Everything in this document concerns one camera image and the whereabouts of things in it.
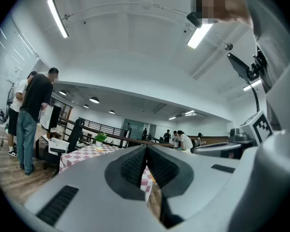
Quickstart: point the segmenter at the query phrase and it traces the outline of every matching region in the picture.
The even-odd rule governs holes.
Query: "wooden handrail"
[[[59,119],[61,119],[63,121],[66,121],[67,123],[70,123],[72,125],[75,125],[75,122],[73,122],[71,120],[68,120],[66,118],[63,118],[61,116],[59,116]],[[95,130],[95,129],[92,129],[92,128],[88,128],[86,126],[83,126],[83,129],[85,129],[87,131],[92,131],[92,132],[95,132],[95,133],[101,133],[102,132],[102,131],[99,131],[99,130]],[[113,134],[109,134],[109,133],[106,133],[106,135],[108,137],[120,139],[120,140],[127,141],[127,142],[133,142],[133,143],[139,143],[139,144],[145,144],[145,145],[160,145],[160,146],[169,147],[169,148],[173,148],[174,147],[174,145],[172,145],[172,144],[152,143],[152,142],[147,142],[147,141],[141,141],[141,140],[131,139],[131,138],[127,138],[127,137],[121,137],[121,136],[117,136],[117,135],[113,135]]]

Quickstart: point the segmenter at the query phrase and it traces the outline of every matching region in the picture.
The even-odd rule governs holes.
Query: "wooden floor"
[[[0,144],[3,136],[3,128],[0,128]],[[44,140],[39,140],[39,153],[43,155],[43,149],[46,147]],[[3,146],[0,148],[0,187],[8,197],[23,204],[28,197],[33,194],[41,185],[52,178],[54,168],[43,170],[44,160],[33,158],[35,171],[27,176],[24,170],[19,168],[17,158],[8,154],[7,134],[3,136]],[[153,215],[159,218],[160,215],[161,192],[159,187],[154,184],[153,191],[147,202],[147,207],[152,211]]]

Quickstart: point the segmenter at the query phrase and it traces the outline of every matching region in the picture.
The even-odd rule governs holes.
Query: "green potted plant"
[[[101,143],[107,139],[107,135],[105,133],[99,133],[97,136],[95,136],[96,145],[99,147],[101,146]]]

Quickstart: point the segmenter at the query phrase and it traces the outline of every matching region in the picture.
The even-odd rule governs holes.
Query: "white t-shirt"
[[[191,139],[186,136],[185,134],[182,134],[180,137],[180,141],[184,143],[184,148],[191,149],[193,147]]]
[[[177,141],[173,141],[173,139],[176,139],[176,140],[179,140],[179,136],[175,136],[174,134],[171,136],[171,141],[172,141],[172,144],[174,145],[175,148],[178,147],[178,142]]]
[[[26,90],[26,87],[28,85],[28,82],[27,82],[27,79],[24,79],[22,81],[20,81],[17,86],[16,86],[16,93],[21,93],[21,94],[24,94],[25,90]],[[13,100],[13,103],[11,105],[11,108],[15,111],[15,112],[18,112],[19,113],[19,109],[21,107],[21,105],[23,104],[22,101],[19,101],[16,96],[14,97],[14,100]]]

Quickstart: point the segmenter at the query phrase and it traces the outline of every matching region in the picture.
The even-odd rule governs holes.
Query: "person in white shirt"
[[[15,87],[16,96],[13,99],[13,103],[9,109],[9,128],[8,128],[8,146],[9,146],[9,155],[12,157],[18,157],[16,144],[13,144],[14,136],[16,136],[17,130],[17,119],[19,114],[19,109],[23,104],[24,92],[28,83],[32,78],[37,74],[33,71],[29,74],[27,79],[20,81]]]
[[[184,148],[184,149],[192,149],[193,148],[193,144],[192,144],[191,139],[188,136],[186,136],[182,130],[177,131],[177,134],[178,134],[179,140],[181,142],[181,144],[180,144],[181,148]]]
[[[172,144],[174,145],[174,148],[178,148],[178,141],[179,136],[177,135],[177,131],[173,131],[173,135],[171,136]]]

